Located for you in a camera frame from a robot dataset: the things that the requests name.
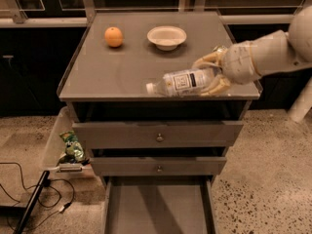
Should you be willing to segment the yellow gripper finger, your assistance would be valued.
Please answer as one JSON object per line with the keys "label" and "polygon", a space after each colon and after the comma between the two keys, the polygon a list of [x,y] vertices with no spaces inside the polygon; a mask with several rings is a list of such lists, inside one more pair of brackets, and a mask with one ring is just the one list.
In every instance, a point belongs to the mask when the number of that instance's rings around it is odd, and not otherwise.
{"label": "yellow gripper finger", "polygon": [[231,82],[223,75],[216,75],[216,77],[213,79],[212,83],[209,85],[208,88],[205,88],[201,95],[204,96],[212,96],[217,95],[227,89],[229,89],[231,86]]}
{"label": "yellow gripper finger", "polygon": [[198,58],[192,64],[193,68],[205,68],[205,67],[221,67],[222,58],[224,52],[212,52],[201,58]]}

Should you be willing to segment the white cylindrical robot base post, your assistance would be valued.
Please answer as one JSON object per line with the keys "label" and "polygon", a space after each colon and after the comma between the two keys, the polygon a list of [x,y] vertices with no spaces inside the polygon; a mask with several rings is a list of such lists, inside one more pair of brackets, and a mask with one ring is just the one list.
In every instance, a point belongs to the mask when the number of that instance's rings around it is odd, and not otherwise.
{"label": "white cylindrical robot base post", "polygon": [[293,103],[288,114],[296,123],[303,120],[309,110],[312,108],[312,77],[309,79],[298,98]]}

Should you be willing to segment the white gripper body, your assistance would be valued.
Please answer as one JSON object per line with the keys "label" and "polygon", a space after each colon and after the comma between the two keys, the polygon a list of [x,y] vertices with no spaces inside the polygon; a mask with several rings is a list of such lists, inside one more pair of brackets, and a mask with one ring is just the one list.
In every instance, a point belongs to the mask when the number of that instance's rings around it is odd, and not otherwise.
{"label": "white gripper body", "polygon": [[223,75],[234,84],[249,84],[260,78],[252,55],[252,42],[232,45],[221,58]]}

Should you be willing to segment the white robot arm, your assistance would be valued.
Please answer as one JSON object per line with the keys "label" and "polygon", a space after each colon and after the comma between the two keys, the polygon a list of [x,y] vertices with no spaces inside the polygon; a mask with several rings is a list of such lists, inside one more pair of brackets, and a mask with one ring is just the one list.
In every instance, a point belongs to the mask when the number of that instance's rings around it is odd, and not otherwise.
{"label": "white robot arm", "polygon": [[193,68],[221,70],[203,95],[214,95],[231,85],[245,85],[263,76],[310,68],[312,64],[312,7],[294,16],[287,32],[275,31],[252,41],[214,51],[193,62]]}

